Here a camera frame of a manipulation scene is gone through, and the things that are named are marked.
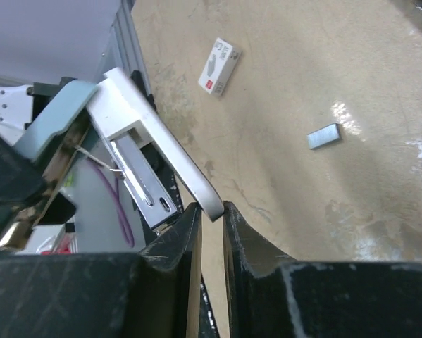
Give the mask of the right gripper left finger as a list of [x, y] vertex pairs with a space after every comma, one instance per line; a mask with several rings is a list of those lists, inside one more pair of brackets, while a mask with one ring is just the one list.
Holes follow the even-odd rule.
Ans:
[[137, 253], [0, 253], [0, 337], [197, 337], [201, 209]]

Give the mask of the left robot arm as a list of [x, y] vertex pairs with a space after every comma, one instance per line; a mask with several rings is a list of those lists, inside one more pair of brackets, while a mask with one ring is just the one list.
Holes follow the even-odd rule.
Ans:
[[46, 188], [41, 174], [14, 149], [32, 119], [27, 85], [0, 87], [0, 206], [29, 205]]

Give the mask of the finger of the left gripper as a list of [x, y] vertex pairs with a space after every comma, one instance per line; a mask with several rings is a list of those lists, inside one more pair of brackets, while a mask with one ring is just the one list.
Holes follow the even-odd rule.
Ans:
[[45, 191], [37, 169], [0, 137], [0, 206], [29, 206]]

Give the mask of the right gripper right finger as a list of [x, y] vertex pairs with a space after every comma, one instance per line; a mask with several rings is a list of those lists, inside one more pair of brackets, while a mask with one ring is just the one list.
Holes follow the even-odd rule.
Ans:
[[422, 337], [422, 264], [300, 261], [225, 202], [232, 337]]

